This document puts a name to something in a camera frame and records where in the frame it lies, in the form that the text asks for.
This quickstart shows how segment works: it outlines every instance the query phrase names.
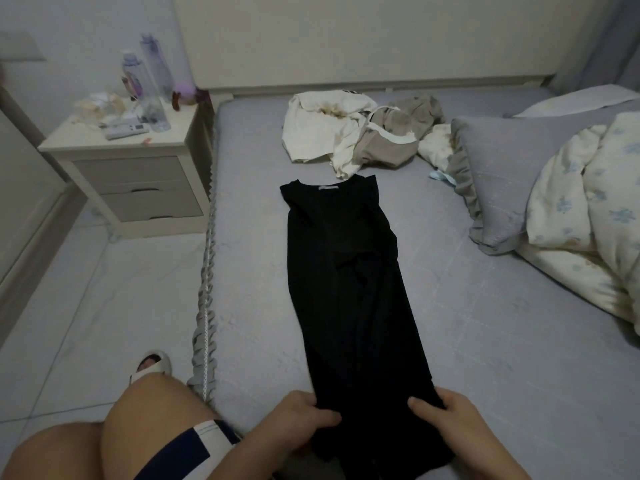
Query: drawer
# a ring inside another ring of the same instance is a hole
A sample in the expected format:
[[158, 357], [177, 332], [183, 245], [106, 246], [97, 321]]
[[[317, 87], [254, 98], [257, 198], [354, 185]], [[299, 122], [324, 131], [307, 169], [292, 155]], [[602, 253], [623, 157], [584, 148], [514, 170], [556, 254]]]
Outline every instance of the drawer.
[[102, 198], [120, 222], [147, 221], [160, 217], [199, 217], [200, 206], [191, 189], [177, 191], [144, 190], [109, 194]]
[[78, 160], [74, 164], [100, 195], [189, 188], [178, 157]]

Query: mattress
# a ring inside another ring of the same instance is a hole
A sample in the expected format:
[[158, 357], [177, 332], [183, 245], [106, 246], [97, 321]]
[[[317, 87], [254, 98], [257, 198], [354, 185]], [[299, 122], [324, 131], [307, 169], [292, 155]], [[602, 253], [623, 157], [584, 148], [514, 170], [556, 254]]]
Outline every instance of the mattress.
[[[370, 95], [384, 104], [414, 93]], [[541, 88], [431, 93], [448, 120], [515, 114], [551, 97]], [[289, 208], [279, 186], [336, 178], [328, 161], [289, 160], [288, 100], [239, 98], [216, 115], [215, 258], [201, 301], [211, 299], [217, 316], [214, 405], [241, 431], [288, 391], [312, 389], [287, 288]], [[414, 158], [360, 174], [377, 177], [434, 383], [468, 395], [533, 478], [632, 477], [640, 468], [633, 330], [516, 255], [480, 252], [464, 202], [429, 179], [432, 170]], [[456, 475], [449, 466], [425, 478]]]

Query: plastic bottle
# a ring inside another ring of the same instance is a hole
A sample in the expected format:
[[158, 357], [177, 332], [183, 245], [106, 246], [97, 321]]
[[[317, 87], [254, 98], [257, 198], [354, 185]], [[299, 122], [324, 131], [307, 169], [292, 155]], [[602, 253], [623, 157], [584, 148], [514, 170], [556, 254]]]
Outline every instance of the plastic bottle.
[[150, 33], [143, 32], [140, 47], [145, 53], [149, 67], [151, 67], [151, 73], [154, 75], [160, 95], [165, 102], [171, 103], [175, 83], [160, 48], [160, 42]]
[[123, 50], [122, 70], [131, 83], [131, 87], [138, 96], [138, 101], [151, 129], [156, 132], [167, 131], [171, 128], [166, 114], [162, 107], [162, 102], [157, 95], [156, 88], [151, 82], [149, 72], [144, 63], [130, 50]]

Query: slipper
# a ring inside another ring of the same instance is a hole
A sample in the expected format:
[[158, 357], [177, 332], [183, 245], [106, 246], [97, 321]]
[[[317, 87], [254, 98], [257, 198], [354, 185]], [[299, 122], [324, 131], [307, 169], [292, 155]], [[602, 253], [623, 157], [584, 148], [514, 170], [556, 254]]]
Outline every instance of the slipper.
[[152, 366], [146, 369], [143, 369], [142, 371], [133, 373], [129, 377], [130, 385], [133, 384], [138, 379], [140, 379], [140, 377], [146, 376], [147, 374], [151, 374], [152, 372], [160, 372], [161, 374], [164, 374], [166, 376], [171, 376], [171, 362], [169, 361], [169, 356], [167, 354], [162, 352], [162, 350], [149, 350], [149, 352], [147, 352], [144, 355], [144, 359], [142, 359], [139, 362], [138, 367], [140, 367], [140, 364], [142, 364], [144, 361], [146, 361], [149, 358], [151, 359], [159, 358], [159, 360]]

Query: shorts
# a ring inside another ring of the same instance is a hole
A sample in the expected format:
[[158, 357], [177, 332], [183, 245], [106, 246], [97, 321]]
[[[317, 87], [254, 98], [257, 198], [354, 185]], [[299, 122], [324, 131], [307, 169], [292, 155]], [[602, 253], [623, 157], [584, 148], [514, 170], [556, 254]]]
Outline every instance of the shorts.
[[189, 428], [149, 460], [134, 480], [206, 480], [240, 437], [222, 420]]

